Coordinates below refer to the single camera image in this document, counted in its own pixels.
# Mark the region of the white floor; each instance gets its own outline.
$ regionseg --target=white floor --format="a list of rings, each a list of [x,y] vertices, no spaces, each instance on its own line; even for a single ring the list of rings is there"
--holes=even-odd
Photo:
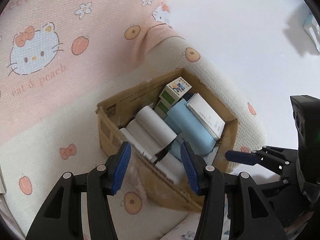
[[[303,29],[303,0],[168,0],[171,25],[230,77],[267,130],[267,145],[298,148],[290,95],[320,98],[320,56]],[[260,167],[242,167],[271,176]]]

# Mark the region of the torn cardboard edge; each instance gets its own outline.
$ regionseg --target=torn cardboard edge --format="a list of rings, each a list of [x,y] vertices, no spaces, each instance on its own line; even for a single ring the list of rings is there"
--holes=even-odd
[[[142,82],[100,102],[96,113],[99,117],[100,146],[102,150],[107,156],[116,154],[121,143],[125,140],[119,129],[126,127],[144,106],[150,104],[155,106],[159,101],[159,95],[163,88],[180,76],[192,86],[189,92],[199,93],[225,121],[226,124],[221,139],[217,142],[219,150],[213,165],[222,172],[231,172],[231,165],[225,159],[225,152],[234,148],[238,120],[230,109],[224,106],[197,76],[184,68],[176,69]],[[159,206],[166,208],[200,212],[203,198],[196,196],[190,190],[186,176],[179,185],[173,185],[144,156],[138,153],[136,155],[139,160],[137,165],[138,174],[150,199]]]

